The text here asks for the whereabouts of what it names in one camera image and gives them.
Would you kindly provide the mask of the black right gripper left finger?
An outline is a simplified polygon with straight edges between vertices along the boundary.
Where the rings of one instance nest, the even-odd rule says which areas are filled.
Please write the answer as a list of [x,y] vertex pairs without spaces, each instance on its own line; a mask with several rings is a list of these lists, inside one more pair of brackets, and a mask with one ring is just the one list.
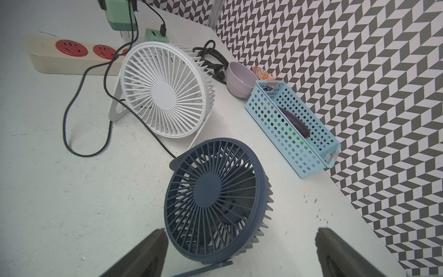
[[160,277],[167,248],[168,237],[165,230],[156,229],[101,274],[101,277]]

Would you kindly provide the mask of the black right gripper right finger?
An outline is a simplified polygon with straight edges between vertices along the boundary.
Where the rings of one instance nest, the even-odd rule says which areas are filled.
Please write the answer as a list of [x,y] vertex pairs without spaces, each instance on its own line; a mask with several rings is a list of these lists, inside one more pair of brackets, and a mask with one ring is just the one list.
[[325,277],[383,277],[332,229],[321,227],[316,234],[317,256]]

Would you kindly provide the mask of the dark blue desk fan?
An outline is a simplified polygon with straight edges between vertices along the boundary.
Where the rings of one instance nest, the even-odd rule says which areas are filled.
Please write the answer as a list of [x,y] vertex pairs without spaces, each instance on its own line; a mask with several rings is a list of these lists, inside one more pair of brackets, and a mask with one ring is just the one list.
[[271,210],[269,179],[253,150],[213,138],[174,158],[166,191],[166,233],[175,249],[201,263],[193,277],[232,265],[259,242]]

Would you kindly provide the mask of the green plug blue fan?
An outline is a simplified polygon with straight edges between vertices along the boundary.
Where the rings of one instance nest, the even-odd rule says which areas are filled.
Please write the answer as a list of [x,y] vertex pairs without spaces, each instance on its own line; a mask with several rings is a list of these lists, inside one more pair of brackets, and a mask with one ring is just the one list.
[[163,36],[159,30],[153,30],[150,28],[145,29],[144,42],[160,42],[169,43],[169,38],[165,35]]

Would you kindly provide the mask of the green plug white fan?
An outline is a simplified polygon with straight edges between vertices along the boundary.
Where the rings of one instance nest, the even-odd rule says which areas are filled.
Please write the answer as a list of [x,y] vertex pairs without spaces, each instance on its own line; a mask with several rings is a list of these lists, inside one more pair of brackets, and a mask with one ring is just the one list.
[[129,41],[132,31],[136,31],[135,12],[137,1],[129,0],[104,0],[99,1],[105,11],[107,21],[114,31],[119,31],[121,37]]

